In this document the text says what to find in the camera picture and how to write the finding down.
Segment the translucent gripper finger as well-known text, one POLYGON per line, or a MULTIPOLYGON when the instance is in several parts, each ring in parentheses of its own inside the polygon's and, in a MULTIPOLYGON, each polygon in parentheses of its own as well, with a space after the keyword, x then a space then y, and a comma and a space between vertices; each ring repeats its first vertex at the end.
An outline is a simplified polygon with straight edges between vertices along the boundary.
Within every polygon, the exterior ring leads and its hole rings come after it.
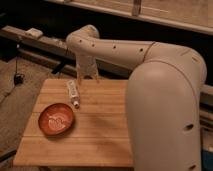
POLYGON ((81 77, 77 77, 77 82, 78 82, 78 85, 81 85, 81 83, 82 83, 81 77))
POLYGON ((99 75, 95 75, 94 76, 94 79, 96 80, 96 83, 99 83, 100 81, 99 81, 99 75))

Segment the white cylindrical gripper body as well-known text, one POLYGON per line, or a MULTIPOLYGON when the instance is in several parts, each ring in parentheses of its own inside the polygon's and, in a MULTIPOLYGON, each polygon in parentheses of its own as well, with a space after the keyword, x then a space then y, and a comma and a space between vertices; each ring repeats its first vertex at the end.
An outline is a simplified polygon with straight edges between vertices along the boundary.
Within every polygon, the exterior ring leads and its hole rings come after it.
POLYGON ((93 56, 85 54, 76 55, 77 74, 80 78, 97 76, 96 59, 93 56))

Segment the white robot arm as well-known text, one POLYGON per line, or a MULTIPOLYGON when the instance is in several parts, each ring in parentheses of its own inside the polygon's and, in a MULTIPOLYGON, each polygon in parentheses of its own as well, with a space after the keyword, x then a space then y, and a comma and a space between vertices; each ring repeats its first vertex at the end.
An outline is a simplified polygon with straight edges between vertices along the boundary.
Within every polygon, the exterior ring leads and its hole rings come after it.
POLYGON ((201 171, 199 101, 207 69, 195 50, 154 41, 107 40, 86 25, 66 38, 89 56, 130 69, 126 117, 135 171, 201 171))

